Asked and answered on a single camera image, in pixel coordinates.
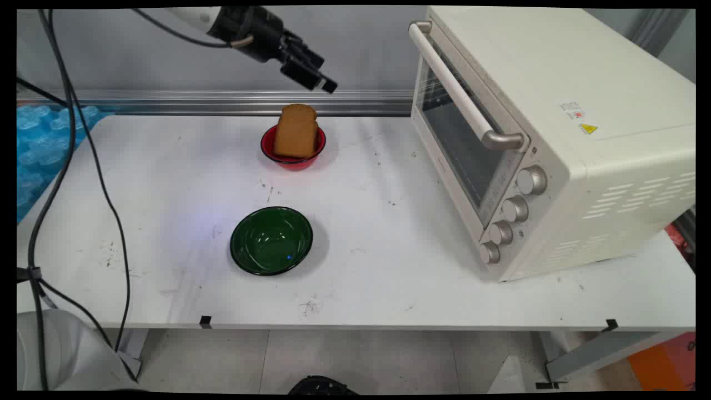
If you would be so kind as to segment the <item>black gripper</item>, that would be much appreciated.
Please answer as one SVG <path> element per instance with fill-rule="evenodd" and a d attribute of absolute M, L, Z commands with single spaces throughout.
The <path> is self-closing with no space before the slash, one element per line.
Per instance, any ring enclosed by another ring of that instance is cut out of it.
<path fill-rule="evenodd" d="M 324 58 L 313 52 L 304 40 L 284 27 L 281 18 L 264 7 L 221 7 L 208 35 L 232 44 L 247 43 L 239 52 L 259 63 L 270 60 L 284 61 L 283 75 L 306 89 L 322 89 L 334 93 L 338 83 L 320 73 Z"/>

